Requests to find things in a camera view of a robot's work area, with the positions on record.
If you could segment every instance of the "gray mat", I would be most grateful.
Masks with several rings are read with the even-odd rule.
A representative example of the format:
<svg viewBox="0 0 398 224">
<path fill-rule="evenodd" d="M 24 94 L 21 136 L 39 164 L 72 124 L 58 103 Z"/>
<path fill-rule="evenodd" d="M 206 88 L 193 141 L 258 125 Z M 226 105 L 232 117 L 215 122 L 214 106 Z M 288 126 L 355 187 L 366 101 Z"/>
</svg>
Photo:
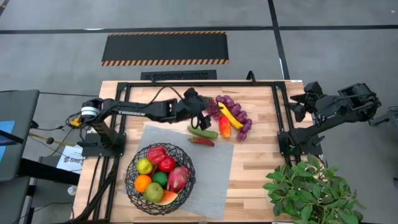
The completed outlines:
<svg viewBox="0 0 398 224">
<path fill-rule="evenodd" d="M 158 142 L 171 143 L 182 148 L 192 159 L 197 182 L 180 209 L 208 218 L 222 219 L 234 146 L 217 141 L 214 147 L 201 146 L 192 144 L 187 140 L 189 137 L 147 125 L 139 148 Z"/>
</svg>

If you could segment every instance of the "orange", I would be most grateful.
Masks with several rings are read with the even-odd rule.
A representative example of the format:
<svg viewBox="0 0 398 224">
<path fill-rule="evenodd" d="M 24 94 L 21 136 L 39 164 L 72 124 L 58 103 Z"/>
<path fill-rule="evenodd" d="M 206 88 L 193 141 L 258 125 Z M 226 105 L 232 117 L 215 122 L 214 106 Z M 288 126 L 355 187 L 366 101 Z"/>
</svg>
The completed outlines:
<svg viewBox="0 0 398 224">
<path fill-rule="evenodd" d="M 150 183 L 152 183 L 152 179 L 148 175 L 140 175 L 137 177 L 134 187 L 138 192 L 144 193 L 145 188 L 147 188 Z"/>
</svg>

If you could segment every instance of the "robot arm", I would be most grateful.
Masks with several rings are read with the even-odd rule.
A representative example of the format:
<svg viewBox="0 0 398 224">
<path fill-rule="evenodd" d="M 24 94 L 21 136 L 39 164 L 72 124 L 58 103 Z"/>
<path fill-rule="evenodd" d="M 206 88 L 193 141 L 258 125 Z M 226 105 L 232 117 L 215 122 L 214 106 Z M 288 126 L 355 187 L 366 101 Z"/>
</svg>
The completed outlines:
<svg viewBox="0 0 398 224">
<path fill-rule="evenodd" d="M 343 123 L 369 121 L 381 106 L 376 94 L 365 83 L 357 83 L 338 91 L 339 95 L 323 94 L 318 82 L 309 83 L 304 94 L 291 96 L 296 103 L 289 105 L 297 122 L 301 122 L 305 113 L 315 115 L 315 125 L 308 128 L 294 128 L 289 131 L 293 146 L 306 144 L 317 134 Z M 322 139 L 308 142 L 315 145 Z"/>
<path fill-rule="evenodd" d="M 209 107 L 209 101 L 204 96 L 198 95 L 194 88 L 189 88 L 184 93 L 185 98 L 164 101 L 151 101 L 150 103 L 132 103 L 115 101 L 112 99 L 96 98 L 83 103 L 81 107 L 81 121 L 83 126 L 91 126 L 100 136 L 100 142 L 86 140 L 79 142 L 83 147 L 100 146 L 110 149 L 121 147 L 119 134 L 108 127 L 104 120 L 113 114 L 144 116 L 160 123 L 176 123 L 187 119 L 197 118 L 197 128 L 206 129 L 211 126 L 210 115 L 203 116 L 202 111 Z"/>
</svg>

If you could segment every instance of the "black floor mat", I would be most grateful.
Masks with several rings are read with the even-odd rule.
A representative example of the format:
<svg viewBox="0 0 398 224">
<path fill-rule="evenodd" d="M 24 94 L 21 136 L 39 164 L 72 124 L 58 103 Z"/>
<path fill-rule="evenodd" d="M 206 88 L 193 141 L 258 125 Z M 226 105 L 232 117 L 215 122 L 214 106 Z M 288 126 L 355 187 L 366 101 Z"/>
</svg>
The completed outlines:
<svg viewBox="0 0 398 224">
<path fill-rule="evenodd" d="M 216 70 L 141 72 L 141 80 L 216 80 Z"/>
<path fill-rule="evenodd" d="M 103 66 L 222 65 L 226 32 L 143 32 L 108 35 Z"/>
</svg>

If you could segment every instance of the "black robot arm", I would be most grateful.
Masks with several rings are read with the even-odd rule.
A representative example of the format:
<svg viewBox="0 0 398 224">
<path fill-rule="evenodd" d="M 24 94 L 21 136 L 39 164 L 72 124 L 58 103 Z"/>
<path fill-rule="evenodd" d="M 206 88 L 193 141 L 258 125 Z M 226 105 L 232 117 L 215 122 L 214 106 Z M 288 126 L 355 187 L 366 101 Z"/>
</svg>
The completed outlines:
<svg viewBox="0 0 398 224">
<path fill-rule="evenodd" d="M 281 152 L 283 147 L 291 147 L 295 149 L 294 154 L 313 153 L 313 148 L 324 138 L 318 138 L 317 134 L 343 123 L 369 121 L 381 106 L 376 94 L 365 83 L 341 89 L 339 95 L 326 95 L 318 82 L 313 82 L 305 86 L 304 92 L 291 96 L 290 99 L 296 103 L 290 103 L 288 107 L 294 112 L 297 122 L 301 122 L 308 112 L 314 115 L 315 124 L 281 133 Z"/>
<path fill-rule="evenodd" d="M 112 99 L 96 98 L 86 101 L 81 107 L 82 127 L 91 126 L 96 134 L 87 134 L 83 142 L 82 156 L 119 156 L 124 152 L 125 136 L 108 127 L 104 120 L 113 114 L 143 116 L 160 123 L 176 123 L 191 119 L 194 128 L 206 129 L 211 126 L 210 115 L 202 111 L 209 107 L 209 100 L 189 88 L 180 101 L 170 99 L 149 103 L 132 103 Z"/>
</svg>

